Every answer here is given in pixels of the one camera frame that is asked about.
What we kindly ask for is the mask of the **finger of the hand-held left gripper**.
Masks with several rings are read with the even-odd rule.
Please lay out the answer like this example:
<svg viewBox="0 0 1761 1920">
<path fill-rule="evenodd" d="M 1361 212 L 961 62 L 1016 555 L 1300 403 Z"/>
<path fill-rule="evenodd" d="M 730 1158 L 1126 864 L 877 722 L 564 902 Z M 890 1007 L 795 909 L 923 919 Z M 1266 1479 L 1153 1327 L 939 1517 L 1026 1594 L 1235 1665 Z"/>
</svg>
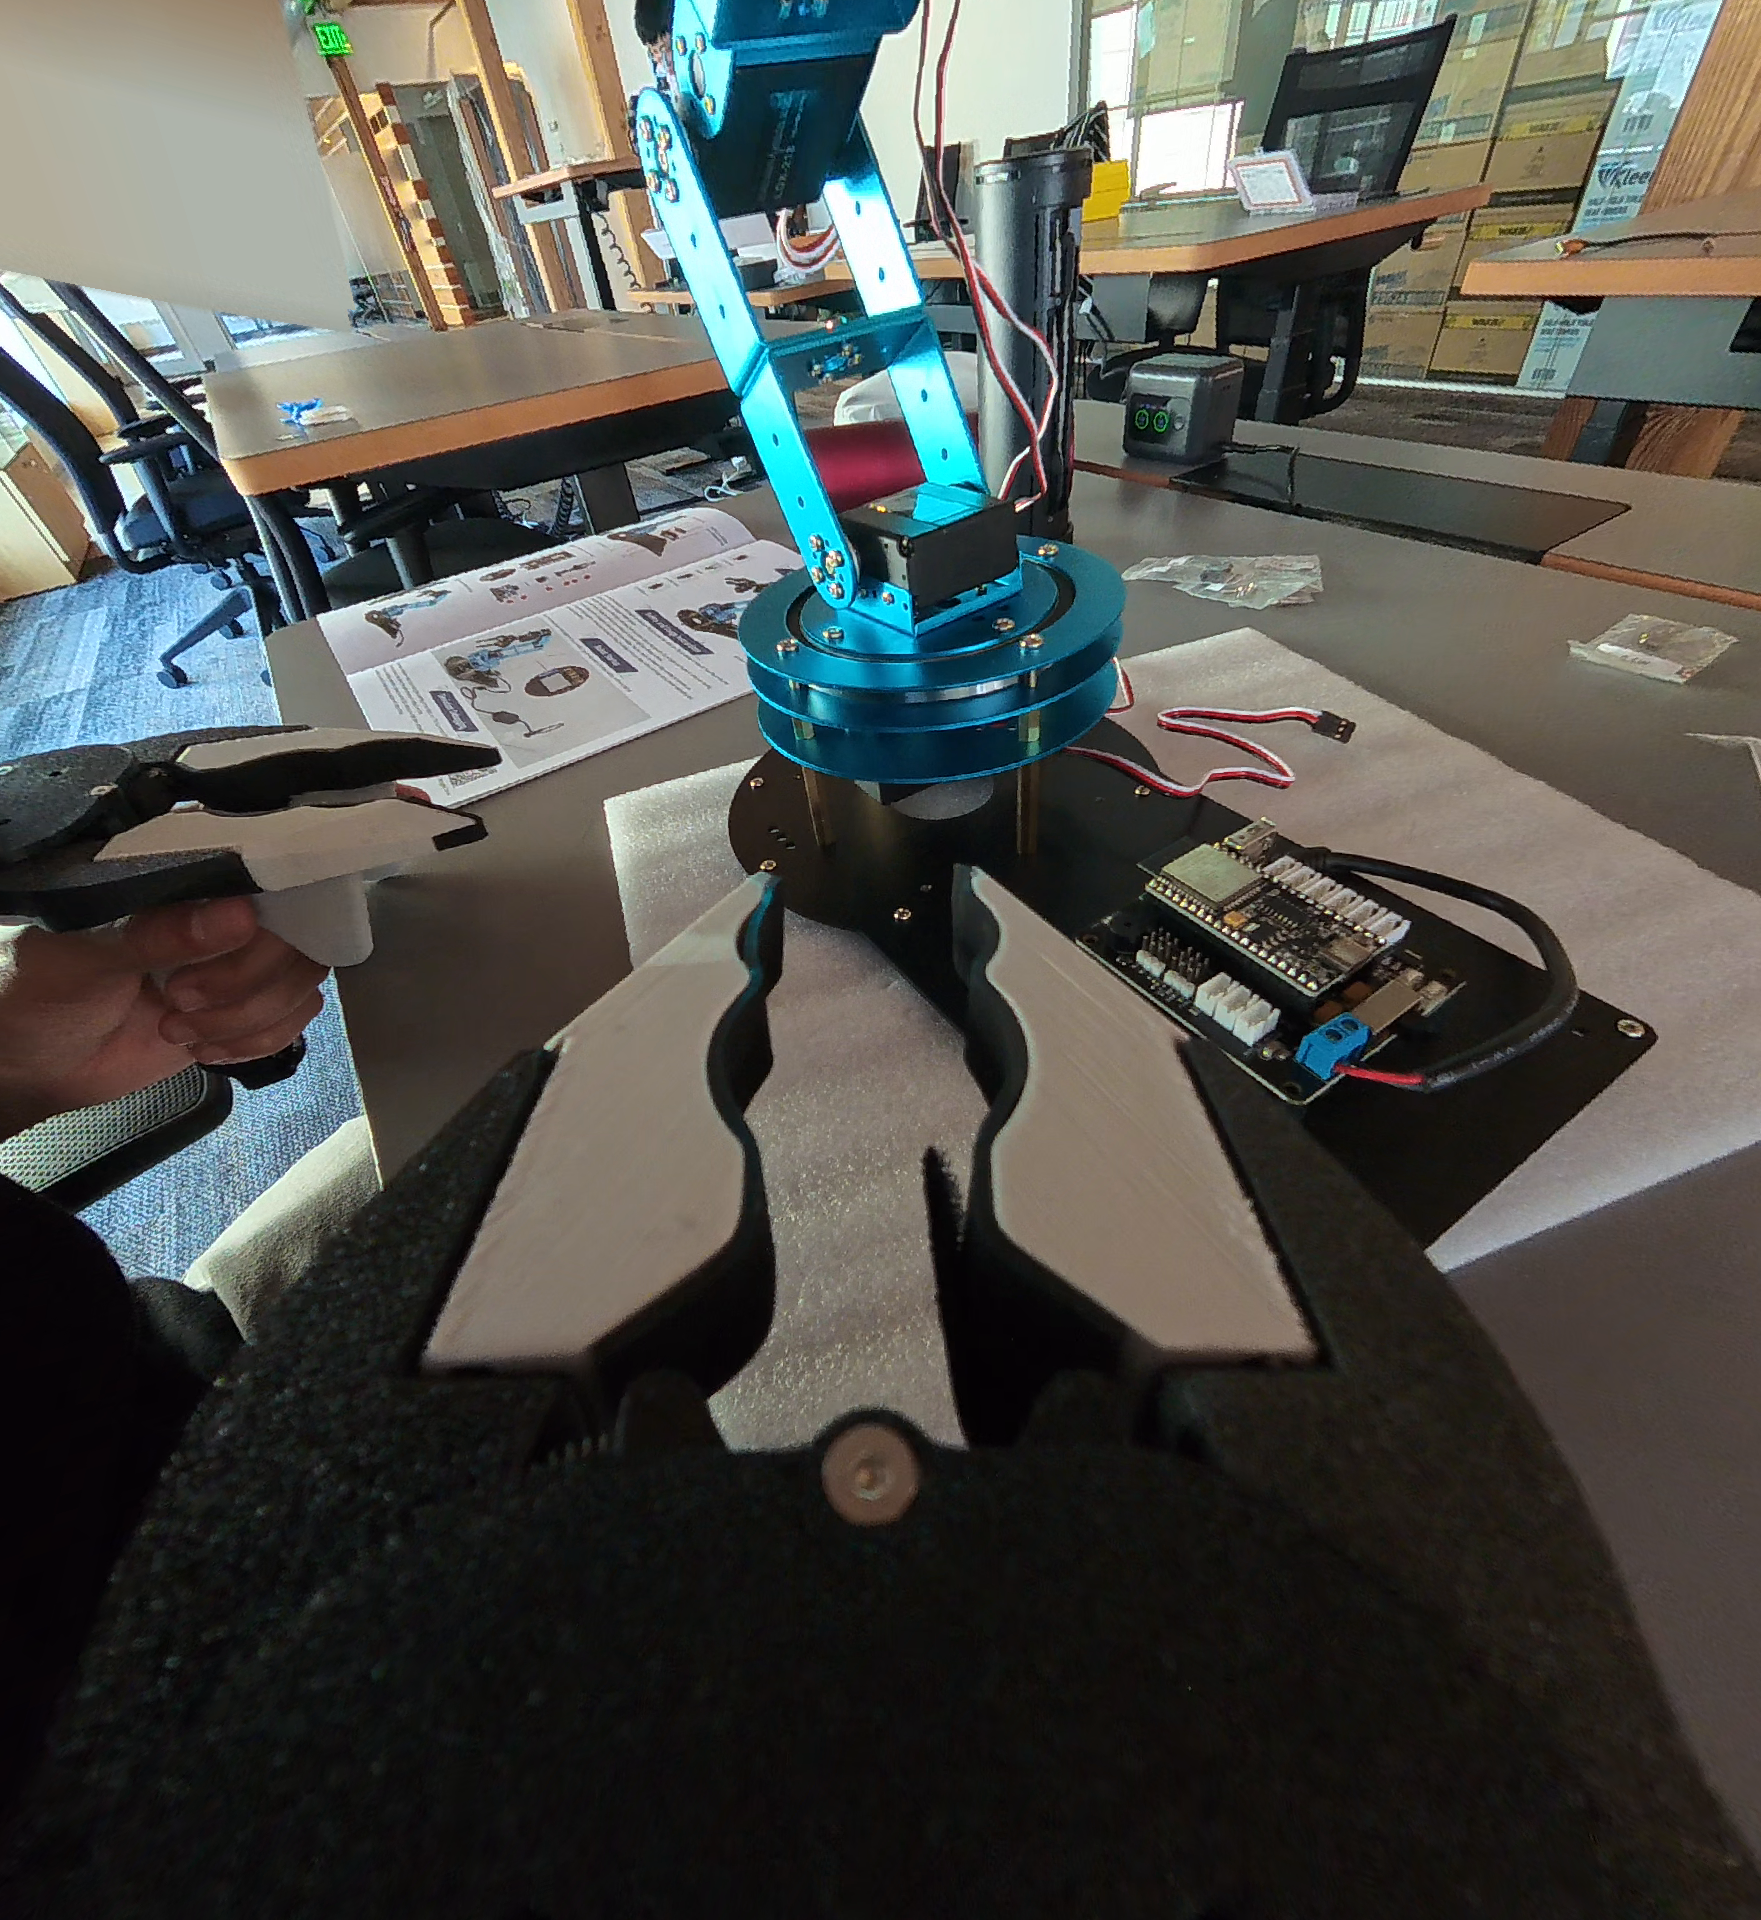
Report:
<svg viewBox="0 0 1761 1920">
<path fill-rule="evenodd" d="M 196 734 L 171 759 L 170 793 L 218 812 L 262 815 L 305 796 L 490 769 L 497 745 L 438 731 L 284 727 Z"/>
<path fill-rule="evenodd" d="M 473 815 L 374 798 L 260 815 L 178 807 L 126 828 L 93 860 L 93 902 L 173 904 L 280 892 L 485 839 Z"/>
</svg>

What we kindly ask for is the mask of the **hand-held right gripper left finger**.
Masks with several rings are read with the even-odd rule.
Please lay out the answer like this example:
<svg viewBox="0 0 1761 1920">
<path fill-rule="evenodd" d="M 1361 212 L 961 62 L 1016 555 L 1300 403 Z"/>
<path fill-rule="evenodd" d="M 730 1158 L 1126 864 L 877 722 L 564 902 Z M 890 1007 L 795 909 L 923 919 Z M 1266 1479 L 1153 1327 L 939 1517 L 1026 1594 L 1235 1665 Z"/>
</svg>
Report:
<svg viewBox="0 0 1761 1920">
<path fill-rule="evenodd" d="M 422 1370 L 549 1372 L 592 1403 L 763 1345 L 774 1248 L 746 1108 L 773 1066 L 778 882 L 757 872 L 557 1037 Z"/>
</svg>

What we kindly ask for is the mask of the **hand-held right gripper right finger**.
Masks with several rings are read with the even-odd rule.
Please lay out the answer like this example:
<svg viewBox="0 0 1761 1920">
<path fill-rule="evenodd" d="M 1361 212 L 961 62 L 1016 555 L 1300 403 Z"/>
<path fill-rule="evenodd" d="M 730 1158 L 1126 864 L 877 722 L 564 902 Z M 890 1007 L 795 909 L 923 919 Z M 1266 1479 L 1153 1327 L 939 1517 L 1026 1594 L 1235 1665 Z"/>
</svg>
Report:
<svg viewBox="0 0 1761 1920">
<path fill-rule="evenodd" d="M 988 1099 L 940 1272 L 966 1440 L 1015 1441 L 1070 1372 L 1108 1379 L 1132 1433 L 1170 1370 L 1315 1362 L 1177 1028 L 978 866 L 951 925 Z"/>
</svg>

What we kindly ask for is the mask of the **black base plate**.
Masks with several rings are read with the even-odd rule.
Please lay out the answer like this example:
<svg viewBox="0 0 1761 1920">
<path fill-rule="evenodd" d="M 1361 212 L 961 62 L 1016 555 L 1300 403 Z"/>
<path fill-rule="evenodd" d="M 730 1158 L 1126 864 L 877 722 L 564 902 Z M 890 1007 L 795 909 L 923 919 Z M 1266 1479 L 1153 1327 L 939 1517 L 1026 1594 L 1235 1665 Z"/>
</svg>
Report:
<svg viewBox="0 0 1761 1920">
<path fill-rule="evenodd" d="M 804 769 L 767 751 L 734 793 L 729 835 L 746 869 L 781 880 L 801 916 L 861 934 L 953 1025 L 953 870 L 975 864 L 1080 948 L 1080 936 L 1144 888 L 1146 859 L 1253 820 L 1213 798 L 1153 790 L 1102 757 L 1056 757 L 1037 788 L 1037 852 L 1019 851 L 1016 784 L 1002 777 L 966 812 L 923 820 L 846 780 L 811 795 Z M 1463 975 L 1416 1031 L 1394 1031 L 1340 1066 L 1322 1097 L 1291 1104 L 1360 1182 L 1432 1246 L 1655 1045 L 1620 1007 L 1576 993 L 1569 968 L 1540 968 L 1426 905 L 1383 890 L 1379 866 L 1335 869 L 1413 919 L 1407 946 Z"/>
</svg>

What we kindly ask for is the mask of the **blue toy robot arm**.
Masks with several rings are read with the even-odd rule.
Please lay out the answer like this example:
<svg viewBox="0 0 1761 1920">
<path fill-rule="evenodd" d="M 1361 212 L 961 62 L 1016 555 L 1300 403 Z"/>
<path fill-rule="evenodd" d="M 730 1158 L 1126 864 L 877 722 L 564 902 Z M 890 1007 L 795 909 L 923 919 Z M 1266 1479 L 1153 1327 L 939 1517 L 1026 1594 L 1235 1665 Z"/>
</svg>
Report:
<svg viewBox="0 0 1761 1920">
<path fill-rule="evenodd" d="M 634 142 L 799 568 L 740 634 L 769 745 L 807 777 L 928 784 L 1037 767 L 1116 695 L 1116 568 L 1016 527 L 945 365 L 909 245 L 861 126 L 879 42 L 915 4 L 676 4 L 674 80 L 634 105 Z M 763 334 L 723 221 L 822 201 L 861 310 Z M 884 371 L 922 476 L 838 505 L 796 395 Z"/>
</svg>

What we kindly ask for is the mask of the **wood-edged office desk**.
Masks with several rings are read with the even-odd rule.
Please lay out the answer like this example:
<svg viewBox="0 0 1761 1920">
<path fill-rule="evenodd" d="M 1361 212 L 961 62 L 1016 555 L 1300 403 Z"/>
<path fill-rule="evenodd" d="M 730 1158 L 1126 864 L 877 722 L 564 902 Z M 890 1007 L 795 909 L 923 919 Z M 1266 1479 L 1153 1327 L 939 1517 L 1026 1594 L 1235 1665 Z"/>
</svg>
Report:
<svg viewBox="0 0 1761 1920">
<path fill-rule="evenodd" d="M 1761 413 L 1761 188 L 1491 251 L 1464 291 L 1592 315 L 1552 459 L 1708 476 Z"/>
<path fill-rule="evenodd" d="M 1241 417 L 1300 423 L 1329 413 L 1356 384 L 1372 267 L 1488 193 L 1475 182 L 1270 216 L 1245 212 L 1233 196 L 1138 201 L 1085 224 L 1083 395 L 1119 398 L 1128 367 L 1175 349 L 1216 281 L 1215 349 L 1268 349 L 1245 371 Z"/>
<path fill-rule="evenodd" d="M 434 333 L 391 329 L 349 349 L 214 371 L 203 379 L 220 462 L 251 499 L 343 492 L 369 478 L 438 496 L 506 492 L 578 476 L 587 524 L 636 515 L 628 462 L 694 446 L 738 419 L 738 400 L 694 318 L 575 310 Z M 282 431 L 274 405 L 318 397 L 353 419 Z M 422 587 L 506 560 L 540 540 L 497 520 L 460 520 L 387 540 L 321 573 L 328 587 Z"/>
</svg>

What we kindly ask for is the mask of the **grey wood-edged desk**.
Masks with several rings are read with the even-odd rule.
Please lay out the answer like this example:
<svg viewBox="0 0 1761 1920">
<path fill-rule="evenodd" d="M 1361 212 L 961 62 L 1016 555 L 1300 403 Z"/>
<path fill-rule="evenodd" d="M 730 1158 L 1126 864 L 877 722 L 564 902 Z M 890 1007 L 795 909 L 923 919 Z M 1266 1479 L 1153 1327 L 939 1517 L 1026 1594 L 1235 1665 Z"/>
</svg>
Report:
<svg viewBox="0 0 1761 1920">
<path fill-rule="evenodd" d="M 1624 499 L 1630 509 L 1578 540 L 1548 553 L 1540 565 L 1650 592 L 1761 611 L 1761 485 L 1675 478 L 1622 468 L 1555 463 L 1496 451 L 1245 421 L 1241 448 L 1276 446 L 1374 468 L 1464 476 L 1545 492 Z M 1343 583 L 1364 565 L 1401 573 L 1426 565 L 1515 562 L 1476 551 L 1401 540 L 1360 526 L 1317 521 L 1237 499 L 1181 492 L 1178 466 L 1133 459 L 1122 446 L 1122 410 L 1088 403 L 1077 413 L 1075 513 L 1088 533 L 1119 515 L 1130 526 L 1116 557 L 1147 553 L 1268 555 L 1317 553 L 1327 579 Z M 1119 483 L 1146 490 L 1147 501 L 1116 508 Z"/>
</svg>

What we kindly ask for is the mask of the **person's left hand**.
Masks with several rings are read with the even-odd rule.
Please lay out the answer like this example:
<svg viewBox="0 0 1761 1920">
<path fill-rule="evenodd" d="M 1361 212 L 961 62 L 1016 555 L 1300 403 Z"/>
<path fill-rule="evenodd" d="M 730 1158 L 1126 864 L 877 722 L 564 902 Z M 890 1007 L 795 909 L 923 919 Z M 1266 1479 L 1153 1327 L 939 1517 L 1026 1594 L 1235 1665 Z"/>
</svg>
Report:
<svg viewBox="0 0 1761 1920">
<path fill-rule="evenodd" d="M 189 1062 L 279 1055 L 318 1017 L 323 978 L 248 900 L 76 934 L 0 929 L 0 1142 Z"/>
</svg>

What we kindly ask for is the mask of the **instruction booklet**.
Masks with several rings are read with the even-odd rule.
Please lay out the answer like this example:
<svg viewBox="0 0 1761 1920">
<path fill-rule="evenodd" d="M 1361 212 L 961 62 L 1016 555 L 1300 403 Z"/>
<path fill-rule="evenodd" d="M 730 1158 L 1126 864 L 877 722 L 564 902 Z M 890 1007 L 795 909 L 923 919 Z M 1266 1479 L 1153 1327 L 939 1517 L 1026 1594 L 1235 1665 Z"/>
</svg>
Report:
<svg viewBox="0 0 1761 1920">
<path fill-rule="evenodd" d="M 738 622 L 796 570 L 713 505 L 552 545 L 328 611 L 328 649 L 374 730 L 498 748 L 493 769 L 422 780 L 475 804 L 748 691 Z"/>
</svg>

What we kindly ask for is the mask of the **white foam sheet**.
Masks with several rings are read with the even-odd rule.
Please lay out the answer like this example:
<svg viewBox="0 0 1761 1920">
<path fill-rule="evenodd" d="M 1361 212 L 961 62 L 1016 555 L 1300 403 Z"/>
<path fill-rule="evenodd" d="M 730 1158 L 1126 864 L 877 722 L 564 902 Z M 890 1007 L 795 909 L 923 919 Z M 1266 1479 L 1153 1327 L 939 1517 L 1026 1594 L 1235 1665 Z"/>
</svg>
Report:
<svg viewBox="0 0 1761 1920">
<path fill-rule="evenodd" d="M 1304 741 L 1300 784 L 1266 796 L 1278 827 L 1517 896 L 1586 985 L 1656 1028 L 1650 1056 L 1432 1240 L 1441 1269 L 1594 1209 L 1678 1215 L 1691 1243 L 1713 1224 L 1760 1237 L 1757 879 L 1713 874 L 1251 629 L 1139 658 L 1133 682 L 1135 730 L 1206 694 L 1348 712 L 1356 743 Z M 913 1188 L 926 1146 L 966 1158 L 985 1103 L 961 1035 L 863 937 L 788 914 L 769 1015 L 774 1072 L 750 1119 L 790 1220 L 824 1203 L 831 1229 L 875 1224 L 884 1182 Z"/>
</svg>

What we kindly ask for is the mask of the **person's dark clothing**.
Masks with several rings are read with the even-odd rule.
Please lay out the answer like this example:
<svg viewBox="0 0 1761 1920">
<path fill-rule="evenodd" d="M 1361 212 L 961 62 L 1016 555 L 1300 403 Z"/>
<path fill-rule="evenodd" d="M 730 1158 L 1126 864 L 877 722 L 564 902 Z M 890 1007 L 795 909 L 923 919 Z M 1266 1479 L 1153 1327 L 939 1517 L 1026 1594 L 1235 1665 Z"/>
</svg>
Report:
<svg viewBox="0 0 1761 1920">
<path fill-rule="evenodd" d="M 0 1828 L 140 1510 L 239 1346 L 214 1295 L 126 1278 L 84 1221 L 0 1175 Z"/>
</svg>

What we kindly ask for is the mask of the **dark red cylinder case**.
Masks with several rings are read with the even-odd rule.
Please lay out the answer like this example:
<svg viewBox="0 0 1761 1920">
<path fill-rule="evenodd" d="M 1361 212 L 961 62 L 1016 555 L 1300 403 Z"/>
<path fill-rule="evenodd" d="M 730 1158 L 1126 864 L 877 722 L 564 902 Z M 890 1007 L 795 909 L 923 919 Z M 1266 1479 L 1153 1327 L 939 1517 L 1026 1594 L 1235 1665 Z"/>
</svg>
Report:
<svg viewBox="0 0 1761 1920">
<path fill-rule="evenodd" d="M 915 441 L 902 419 L 809 427 L 804 441 L 835 504 L 863 504 L 923 479 Z"/>
</svg>

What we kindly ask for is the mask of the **small grey charger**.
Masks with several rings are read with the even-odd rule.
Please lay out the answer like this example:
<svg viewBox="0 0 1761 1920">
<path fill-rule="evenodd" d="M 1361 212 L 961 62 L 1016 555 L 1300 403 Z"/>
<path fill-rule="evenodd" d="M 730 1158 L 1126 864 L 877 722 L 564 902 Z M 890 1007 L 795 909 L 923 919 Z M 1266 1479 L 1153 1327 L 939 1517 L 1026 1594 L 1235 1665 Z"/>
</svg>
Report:
<svg viewBox="0 0 1761 1920">
<path fill-rule="evenodd" d="M 1245 367 L 1233 354 L 1173 350 L 1135 361 L 1123 388 L 1123 451 L 1215 468 L 1233 446 L 1242 381 Z"/>
</svg>

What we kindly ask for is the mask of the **black mesh office chair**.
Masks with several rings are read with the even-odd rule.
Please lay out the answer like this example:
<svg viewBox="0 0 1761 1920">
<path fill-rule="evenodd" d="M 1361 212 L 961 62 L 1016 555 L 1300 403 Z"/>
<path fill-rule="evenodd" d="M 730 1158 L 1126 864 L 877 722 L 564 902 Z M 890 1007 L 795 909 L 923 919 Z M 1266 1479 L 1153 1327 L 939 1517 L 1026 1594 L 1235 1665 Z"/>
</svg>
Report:
<svg viewBox="0 0 1761 1920">
<path fill-rule="evenodd" d="M 1394 196 L 1453 35 L 1444 17 L 1379 42 L 1291 52 L 1261 148 L 1294 151 L 1315 196 Z"/>
</svg>

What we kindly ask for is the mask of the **stack of cardboard boxes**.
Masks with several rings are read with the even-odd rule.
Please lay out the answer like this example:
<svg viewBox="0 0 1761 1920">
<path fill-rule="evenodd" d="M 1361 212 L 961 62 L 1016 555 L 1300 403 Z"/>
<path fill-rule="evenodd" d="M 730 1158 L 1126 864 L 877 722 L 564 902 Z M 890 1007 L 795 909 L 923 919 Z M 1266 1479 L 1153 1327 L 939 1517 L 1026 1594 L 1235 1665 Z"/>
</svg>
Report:
<svg viewBox="0 0 1761 1920">
<path fill-rule="evenodd" d="M 1716 1 L 1327 8 L 1337 46 L 1457 21 L 1401 189 L 1488 189 L 1484 206 L 1435 221 L 1374 270 L 1361 377 L 1566 393 L 1590 320 L 1543 301 L 1473 299 L 1469 270 L 1643 207 L 1718 12 Z"/>
</svg>

